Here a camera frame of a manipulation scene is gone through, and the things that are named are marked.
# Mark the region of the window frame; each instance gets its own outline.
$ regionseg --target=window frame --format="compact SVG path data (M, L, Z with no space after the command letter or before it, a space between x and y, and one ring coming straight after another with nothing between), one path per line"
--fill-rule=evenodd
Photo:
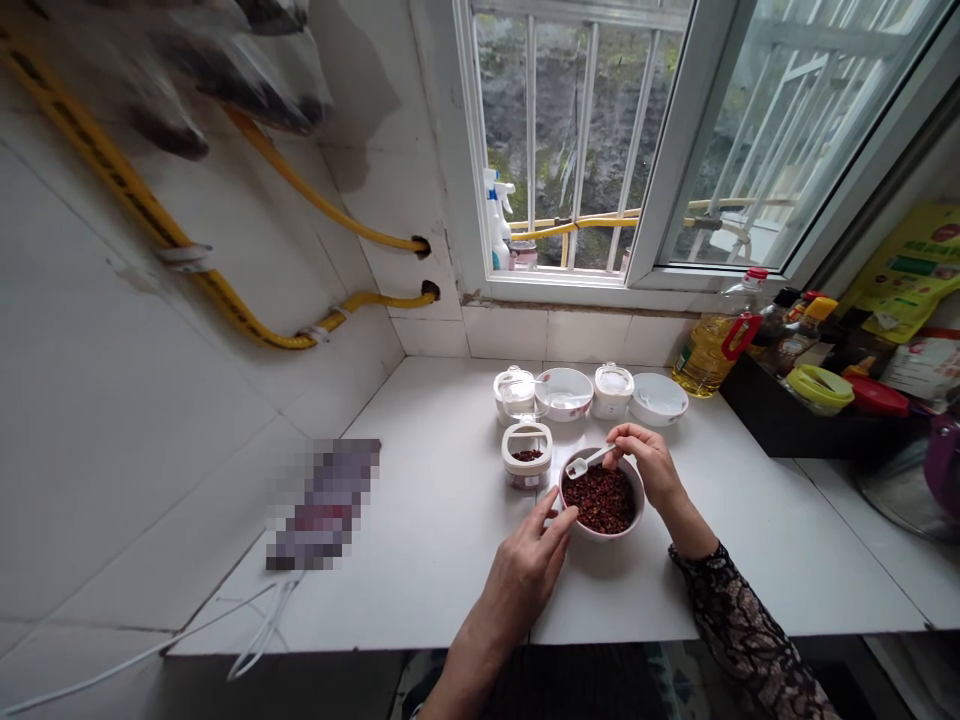
M487 237L487 219L482 200L482 179L474 172L474 168L486 167L486 143L479 67L472 61L477 57L473 7L491 9L509 5L536 10L543 17L545 9L554 13L569 11L571 3L558 0L411 0L427 102L437 141L437 163L447 201L447 235L465 299L483 297L515 302L700 312L710 307L715 293L731 278L742 276L741 269L664 266L658 264L658 258L666 244L664 239L675 237L680 229L686 209L681 198L696 179L696 174L687 170L699 167L706 152L755 4L756 0L732 3L699 0L691 10L690 29L668 106L670 111L661 132L653 173L643 201L644 207L656 208L656 211L645 212L636 229L637 237L657 238L659 233L659 238L634 244L624 282L621 276L610 276L603 271L594 274L581 270L570 274L558 269L557 272L494 275L489 252L485 252L483 238ZM924 47L912 49L910 70L900 79L898 92L888 99L885 112L873 123L866 138L860 140L859 149L853 161L847 164L840 182L797 241L798 251L793 253L782 273L771 272L767 283L771 289L787 284L806 284L937 103L960 77L960 10L957 5L956 0L944 3L939 16L939 31L923 43ZM617 11L596 6L592 10L593 15L602 12L615 14ZM605 15L598 21L612 21L611 17ZM578 16L576 19L591 18ZM688 44L697 49L688 53ZM919 62L917 53L923 53ZM696 87L710 87L711 91L697 97L699 93L691 90ZM684 111L675 111L675 107ZM696 108L699 112L693 114L691 109ZM665 157L662 151L665 147L686 147L687 152Z

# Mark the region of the power cord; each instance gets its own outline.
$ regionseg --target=power cord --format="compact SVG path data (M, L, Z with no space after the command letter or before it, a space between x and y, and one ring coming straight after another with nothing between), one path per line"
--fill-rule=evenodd
M290 596L293 594L293 591L300 584L300 581L303 579L304 571L303 570L294 570L290 573L289 577L284 580L278 580L272 582L259 592L257 592L252 597L247 598L243 602L235 605L224 613L217 615L205 622L203 625L194 628L193 630L188 630L187 632L180 633L175 635L169 640L165 640L159 645L155 645L149 650L145 650L136 657L132 657L126 662L123 662L116 667L111 668L105 672L100 673L96 677L92 677L89 680L84 680L83 682L77 683L76 685L71 685L70 687L62 688L61 690L55 690L54 692L47 693L46 695L40 695L31 700L26 700L22 703L16 705L11 705L8 708L0 710L0 717L9 718L14 715L19 715L20 713L26 712L27 710L32 710L35 707L41 705L46 705L47 703L53 702L54 700L59 700L60 698L65 698L68 695L75 695L78 692L82 692L87 688L93 687L98 683L103 682L109 678L112 678L114 675L117 675L128 668L133 667L137 663L143 662L149 657L156 655L162 650L166 650L171 645L175 645L184 638L188 638L194 633L198 633L201 630L210 627L216 622L223 620L230 613L236 612L240 608L250 605L257 598L265 595L270 590L273 590L273 597L270 601L270 608L264 615L263 622L260 623L260 627L257 629L256 634L253 636L253 639L250 641L250 644L247 646L247 649L241 653L240 657L237 658L237 661L233 664L233 667L230 668L230 672L227 674L227 681L236 680L238 677L244 675L247 671L250 670L254 665L257 664L257 661L263 657L264 652L266 652L267 645L269 644L274 633L277 631L277 624L280 622L280 618L283 615L283 610L287 606L287 601L290 600ZM244 664L244 661L247 660L250 655L253 654L254 657L249 662Z

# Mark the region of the person's left hand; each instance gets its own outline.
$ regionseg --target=person's left hand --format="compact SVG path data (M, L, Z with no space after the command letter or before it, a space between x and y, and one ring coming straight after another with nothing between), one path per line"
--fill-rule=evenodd
M551 510L559 488L537 503L516 532L500 543L493 567L462 631L491 643L487 653L506 657L533 627L553 594L578 510ZM548 518L554 518L544 529Z

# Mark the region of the cooking oil bottle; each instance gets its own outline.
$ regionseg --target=cooking oil bottle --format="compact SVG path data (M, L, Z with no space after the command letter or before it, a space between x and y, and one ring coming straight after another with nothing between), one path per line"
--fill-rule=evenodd
M690 395L713 395L757 334L760 288L767 275L763 268L750 268L742 281L720 293L715 310L700 317L673 366L673 379Z

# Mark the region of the white plastic spoon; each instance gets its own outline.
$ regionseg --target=white plastic spoon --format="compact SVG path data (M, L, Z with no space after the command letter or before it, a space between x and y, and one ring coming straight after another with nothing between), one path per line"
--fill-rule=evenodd
M564 472L567 473L568 478L570 478L571 480L576 480L578 477L580 477L581 475L587 472L587 468L590 467L590 463L592 463L594 460L598 458L603 457L611 450L616 450L616 449L617 449L616 445L607 445L605 448L600 448L593 455L591 455L586 459L577 458L572 463L567 465Z

